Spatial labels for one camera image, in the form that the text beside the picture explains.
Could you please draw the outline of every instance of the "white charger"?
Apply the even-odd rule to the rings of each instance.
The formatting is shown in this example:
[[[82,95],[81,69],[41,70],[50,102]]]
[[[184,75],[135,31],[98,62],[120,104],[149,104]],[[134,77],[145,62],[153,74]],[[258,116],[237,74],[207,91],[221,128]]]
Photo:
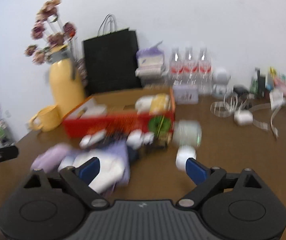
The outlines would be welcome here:
[[[250,125],[253,123],[253,114],[248,110],[240,110],[234,113],[234,121],[238,125]]]

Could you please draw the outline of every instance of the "small bottle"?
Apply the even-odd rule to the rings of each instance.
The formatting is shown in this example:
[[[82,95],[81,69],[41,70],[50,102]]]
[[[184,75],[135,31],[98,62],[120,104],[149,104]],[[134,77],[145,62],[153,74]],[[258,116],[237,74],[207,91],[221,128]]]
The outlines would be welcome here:
[[[212,91],[211,59],[207,48],[202,48],[198,60],[200,73],[199,94],[210,95]]]
[[[179,48],[172,50],[172,55],[170,58],[170,76],[169,85],[181,85],[183,76],[183,64],[179,54]]]
[[[194,85],[197,73],[197,61],[193,59],[192,47],[186,48],[184,58],[183,82],[187,85]]]

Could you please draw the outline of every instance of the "bag handle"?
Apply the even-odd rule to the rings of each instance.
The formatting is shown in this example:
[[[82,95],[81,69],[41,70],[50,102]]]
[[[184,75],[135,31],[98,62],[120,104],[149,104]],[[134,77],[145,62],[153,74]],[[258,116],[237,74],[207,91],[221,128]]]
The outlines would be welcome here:
[[[102,26],[103,26],[102,35],[105,34],[105,27],[107,26],[108,23],[110,23],[110,33],[113,32],[112,25],[114,25],[114,31],[116,32],[117,30],[116,18],[113,14],[108,14],[99,28],[98,36],[100,36],[100,31],[101,31]]]

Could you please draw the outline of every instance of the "blue gripper pad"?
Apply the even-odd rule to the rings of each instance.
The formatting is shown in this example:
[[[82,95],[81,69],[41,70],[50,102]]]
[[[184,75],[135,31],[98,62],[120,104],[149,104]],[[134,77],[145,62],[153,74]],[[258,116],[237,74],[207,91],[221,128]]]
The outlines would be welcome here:
[[[208,177],[208,169],[206,170],[204,167],[201,167],[201,165],[198,165],[192,158],[186,161],[185,169],[186,174],[196,185],[201,184]]]
[[[78,177],[89,185],[99,172],[100,161],[98,158],[92,158],[78,168]]]

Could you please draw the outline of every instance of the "open box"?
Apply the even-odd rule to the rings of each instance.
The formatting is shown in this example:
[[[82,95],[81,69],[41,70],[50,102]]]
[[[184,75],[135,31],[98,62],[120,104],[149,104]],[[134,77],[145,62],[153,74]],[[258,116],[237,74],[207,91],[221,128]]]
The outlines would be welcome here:
[[[135,110],[136,101],[142,96],[167,94],[170,96],[170,108],[167,111],[150,114],[144,112],[138,114]],[[85,107],[94,105],[106,105],[107,113],[96,116],[83,117],[79,113]],[[70,111],[63,120],[63,126],[68,136],[83,137],[106,129],[108,134],[115,131],[130,133],[135,129],[143,132],[152,131],[159,133],[162,138],[172,135],[175,114],[175,100],[172,88],[151,87],[130,90],[120,90],[94,94],[88,97],[84,103]]]

